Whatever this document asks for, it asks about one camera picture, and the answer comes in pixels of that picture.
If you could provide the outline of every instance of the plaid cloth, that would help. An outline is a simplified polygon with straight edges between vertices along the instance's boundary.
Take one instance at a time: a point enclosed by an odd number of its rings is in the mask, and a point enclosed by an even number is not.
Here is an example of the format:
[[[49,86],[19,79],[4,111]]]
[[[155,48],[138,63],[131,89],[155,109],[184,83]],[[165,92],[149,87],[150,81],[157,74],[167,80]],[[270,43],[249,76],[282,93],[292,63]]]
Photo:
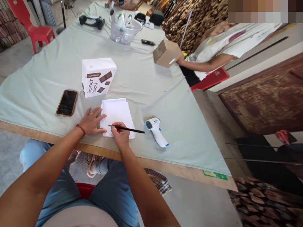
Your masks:
[[[168,179],[165,176],[152,169],[144,168],[144,170],[154,182],[162,196],[171,191],[171,186],[169,185]]]

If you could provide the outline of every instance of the red plastic chair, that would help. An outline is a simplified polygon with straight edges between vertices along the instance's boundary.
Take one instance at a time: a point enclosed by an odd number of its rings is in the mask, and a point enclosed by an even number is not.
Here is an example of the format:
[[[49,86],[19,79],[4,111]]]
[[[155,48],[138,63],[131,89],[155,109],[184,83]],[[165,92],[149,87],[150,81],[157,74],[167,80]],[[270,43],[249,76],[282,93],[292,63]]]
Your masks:
[[[95,185],[86,183],[76,183],[76,185],[80,191],[81,198],[83,199],[88,199],[92,193],[92,190],[95,188]]]
[[[51,42],[51,37],[55,38],[53,30],[49,27],[35,27],[30,21],[30,14],[25,6],[23,0],[8,0],[9,6],[15,13],[19,22],[25,27],[29,36],[31,37],[34,54],[36,54],[36,42],[38,41],[39,47],[42,47],[42,41],[46,44]]]
[[[211,86],[214,86],[226,79],[229,78],[229,74],[226,72],[224,68],[218,68],[217,70],[213,71],[211,74],[207,75],[203,80],[199,83],[192,86],[190,89],[192,91],[195,90],[205,90]]]

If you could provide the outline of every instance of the smartphone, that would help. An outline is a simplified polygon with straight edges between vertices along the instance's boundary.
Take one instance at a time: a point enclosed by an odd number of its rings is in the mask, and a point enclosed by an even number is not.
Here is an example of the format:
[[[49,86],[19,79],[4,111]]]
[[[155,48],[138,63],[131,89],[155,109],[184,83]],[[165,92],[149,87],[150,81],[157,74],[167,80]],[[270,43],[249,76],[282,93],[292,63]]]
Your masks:
[[[155,46],[156,44],[152,41],[148,41],[145,39],[141,39],[141,43],[146,44],[146,45],[151,45],[151,46]]]
[[[70,117],[74,113],[78,92],[65,90],[62,94],[61,101],[57,108],[57,115]]]

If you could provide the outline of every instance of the clear plastic basket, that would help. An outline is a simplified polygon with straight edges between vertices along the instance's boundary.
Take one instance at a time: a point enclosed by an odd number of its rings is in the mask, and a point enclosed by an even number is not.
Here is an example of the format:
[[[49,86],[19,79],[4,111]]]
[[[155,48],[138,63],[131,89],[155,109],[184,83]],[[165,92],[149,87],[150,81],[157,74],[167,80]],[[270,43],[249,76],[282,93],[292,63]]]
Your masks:
[[[143,29],[141,23],[135,19],[133,19],[133,28],[120,27],[118,24],[112,23],[111,17],[110,24],[110,38],[116,43],[123,45],[129,45],[135,38],[136,34]]]

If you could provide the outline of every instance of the pen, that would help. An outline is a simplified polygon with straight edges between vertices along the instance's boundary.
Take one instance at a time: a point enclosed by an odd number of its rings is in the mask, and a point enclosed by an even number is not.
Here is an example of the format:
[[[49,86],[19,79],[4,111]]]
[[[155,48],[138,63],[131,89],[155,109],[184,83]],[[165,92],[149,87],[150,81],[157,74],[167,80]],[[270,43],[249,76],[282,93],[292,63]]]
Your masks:
[[[138,133],[145,133],[144,131],[140,131],[140,130],[136,130],[136,129],[129,129],[129,128],[124,128],[124,127],[121,127],[121,126],[115,126],[115,125],[108,125],[108,126],[114,126],[114,127],[116,127],[116,128],[118,128],[118,129],[124,129],[124,130],[127,130],[127,131],[134,131],[134,132],[138,132]]]

